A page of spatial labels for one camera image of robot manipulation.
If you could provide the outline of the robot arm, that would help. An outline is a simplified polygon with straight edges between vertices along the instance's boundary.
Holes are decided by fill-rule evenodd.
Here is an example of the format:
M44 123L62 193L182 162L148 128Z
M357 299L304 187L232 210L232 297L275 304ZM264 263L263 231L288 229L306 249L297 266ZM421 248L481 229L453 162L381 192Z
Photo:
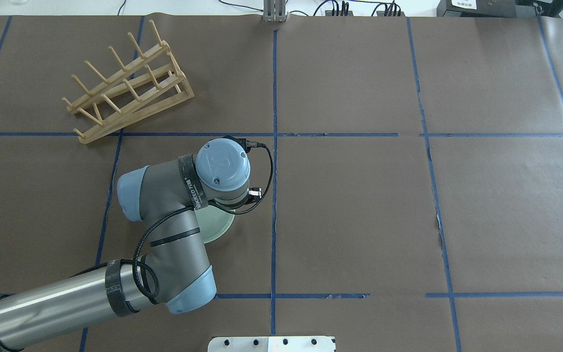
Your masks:
M250 188L248 153L259 142L225 136L196 154L123 174L123 214L147 229L131 259L114 259L63 281L0 296L0 352L20 352L47 339L164 304L190 312L217 294L196 211L212 206L237 215L266 195Z

